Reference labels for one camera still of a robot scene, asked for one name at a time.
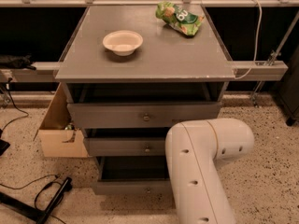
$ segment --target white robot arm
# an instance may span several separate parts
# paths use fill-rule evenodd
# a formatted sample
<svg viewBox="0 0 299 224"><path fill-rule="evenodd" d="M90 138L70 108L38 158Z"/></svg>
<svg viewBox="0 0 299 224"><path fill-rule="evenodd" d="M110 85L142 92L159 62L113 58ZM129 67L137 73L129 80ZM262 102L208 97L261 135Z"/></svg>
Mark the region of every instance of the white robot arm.
<svg viewBox="0 0 299 224"><path fill-rule="evenodd" d="M166 137L165 150L180 224L233 224L235 217L215 163L252 150L251 128L238 119L181 122Z"/></svg>

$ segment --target snack bag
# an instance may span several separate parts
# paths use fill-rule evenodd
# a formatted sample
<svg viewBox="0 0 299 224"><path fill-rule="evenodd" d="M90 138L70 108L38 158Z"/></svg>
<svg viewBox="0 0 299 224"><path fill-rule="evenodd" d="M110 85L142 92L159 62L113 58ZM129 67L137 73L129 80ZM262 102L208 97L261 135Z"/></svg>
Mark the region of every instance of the snack bag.
<svg viewBox="0 0 299 224"><path fill-rule="evenodd" d="M204 17L194 15L170 2L158 4L156 17L185 35L195 35Z"/></svg>

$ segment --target open cardboard box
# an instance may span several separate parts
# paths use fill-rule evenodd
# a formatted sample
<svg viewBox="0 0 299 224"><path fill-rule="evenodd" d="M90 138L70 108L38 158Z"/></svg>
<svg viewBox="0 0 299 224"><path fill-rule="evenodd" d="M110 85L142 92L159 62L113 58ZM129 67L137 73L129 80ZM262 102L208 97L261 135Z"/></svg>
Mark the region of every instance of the open cardboard box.
<svg viewBox="0 0 299 224"><path fill-rule="evenodd" d="M64 129L71 120L66 105L63 87L59 86L38 130L44 156L86 158L81 130Z"/></svg>

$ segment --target white bowl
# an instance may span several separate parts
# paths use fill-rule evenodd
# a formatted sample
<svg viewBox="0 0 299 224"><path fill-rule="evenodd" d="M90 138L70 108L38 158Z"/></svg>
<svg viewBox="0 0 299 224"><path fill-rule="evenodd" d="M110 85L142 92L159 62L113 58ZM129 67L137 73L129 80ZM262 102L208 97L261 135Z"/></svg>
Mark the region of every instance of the white bowl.
<svg viewBox="0 0 299 224"><path fill-rule="evenodd" d="M131 55L142 42L143 38L140 34L125 30L108 34L103 39L104 47L119 56Z"/></svg>

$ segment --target speckled floor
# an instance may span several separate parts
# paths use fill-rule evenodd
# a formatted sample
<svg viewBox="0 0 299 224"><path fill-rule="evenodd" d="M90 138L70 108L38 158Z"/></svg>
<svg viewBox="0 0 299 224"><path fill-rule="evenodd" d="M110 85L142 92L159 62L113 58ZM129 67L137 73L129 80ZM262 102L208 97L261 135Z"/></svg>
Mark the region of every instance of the speckled floor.
<svg viewBox="0 0 299 224"><path fill-rule="evenodd" d="M269 94L254 107L246 94L225 95L220 118L245 121L255 134L255 148L243 159L219 170L222 184L238 224L299 223L299 124L285 124L280 105ZM17 102L29 113L9 125L2 138L11 147L0 157L0 183L21 187L43 175L70 176L74 188L66 193L53 214L65 223L178 223L172 196L96 196L90 183L97 178L93 159L44 158L36 131L48 103ZM0 110L0 127L20 115L12 106ZM37 193L53 177L21 190L0 191L34 205ZM38 206L47 205L57 187L43 193ZM0 205L0 224L33 223ZM51 217L47 223L62 223Z"/></svg>

